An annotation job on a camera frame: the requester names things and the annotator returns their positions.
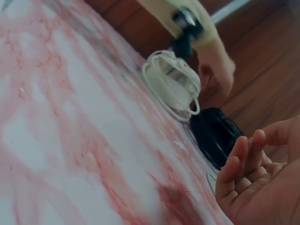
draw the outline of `pink marble surface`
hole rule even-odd
[[[145,91],[143,62],[83,1],[4,8],[0,224],[228,224],[188,128]]]

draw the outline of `wooden surface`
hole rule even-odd
[[[202,107],[220,107],[248,136],[256,129],[300,114],[297,16],[283,7],[240,40],[229,51],[237,65],[230,97],[203,96]],[[287,158],[284,147],[266,151],[275,161]]]
[[[232,0],[201,0],[210,14]],[[143,57],[156,50],[167,49],[173,37],[136,0],[86,0]],[[241,39],[265,17],[278,9],[281,0],[252,0],[246,7],[217,25],[227,49]],[[197,69],[196,54],[188,64]]]

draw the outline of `hand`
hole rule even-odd
[[[288,162],[273,163],[265,145],[288,147]],[[216,199],[236,225],[300,224],[300,117],[242,136],[220,171]]]
[[[208,45],[195,48],[199,59],[201,89],[218,85],[225,95],[233,86],[235,64],[229,58],[220,38]]]

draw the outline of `black cable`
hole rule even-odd
[[[204,109],[192,116],[190,128],[199,150],[218,170],[225,165],[236,139],[244,135],[218,108]]]

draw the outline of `white cable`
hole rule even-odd
[[[210,178],[212,178],[214,181],[217,181],[217,178],[214,177],[211,173],[206,173],[206,179],[207,179],[207,182],[208,182],[208,185],[211,189],[211,191],[213,192],[214,196],[216,197],[216,192],[215,192],[215,186],[212,184]]]
[[[178,103],[178,105],[184,109],[185,106],[183,106],[181,104],[181,102],[176,98],[176,96],[174,95],[174,93],[172,91],[169,90],[167,84],[165,83],[165,81],[162,78],[162,75],[165,75],[165,73],[162,71],[161,67],[159,66],[159,59],[163,59],[166,63],[170,64],[171,66],[173,66],[175,69],[179,68],[178,71],[180,71],[183,75],[185,75],[188,78],[188,81],[193,85],[194,87],[194,92],[191,93],[193,100],[195,101],[195,105],[196,105],[196,111],[192,111],[189,107],[187,107],[184,111],[188,113],[188,117],[184,118],[181,117],[180,115],[178,115],[177,113],[175,113],[163,100],[162,98],[155,92],[155,90],[152,88],[148,78],[147,78],[147,68],[152,67],[153,71],[158,74],[158,79],[160,80],[160,82],[163,84],[165,90],[169,93],[170,96],[172,96],[172,98]],[[181,60],[181,59],[177,59],[174,55],[173,52],[170,51],[156,51],[154,53],[152,53],[148,59],[147,62],[143,65],[142,67],[142,75],[144,77],[144,80],[147,84],[147,86],[149,87],[150,91],[152,92],[152,94],[155,96],[155,98],[163,105],[163,107],[176,119],[180,120],[180,121],[188,121],[191,118],[191,115],[197,115],[200,112],[200,106],[199,106],[199,102],[198,102],[198,95],[200,93],[200,79],[198,76],[195,77],[195,75],[193,74],[194,71],[192,71],[192,69],[186,64],[185,61]]]

